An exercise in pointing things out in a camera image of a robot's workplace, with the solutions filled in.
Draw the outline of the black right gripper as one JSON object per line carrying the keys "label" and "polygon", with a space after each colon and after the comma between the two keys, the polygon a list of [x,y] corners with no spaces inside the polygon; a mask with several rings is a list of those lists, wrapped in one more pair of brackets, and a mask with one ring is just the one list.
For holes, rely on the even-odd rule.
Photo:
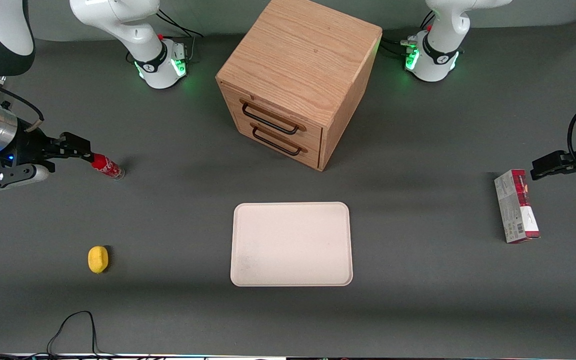
{"label": "black right gripper", "polygon": [[5,167],[25,164],[44,166],[49,171],[55,170],[51,159],[80,158],[93,162],[95,155],[91,151],[90,141],[70,132],[59,136],[59,145],[54,137],[44,134],[41,129],[25,132],[18,130],[13,141],[0,151],[0,165]]}

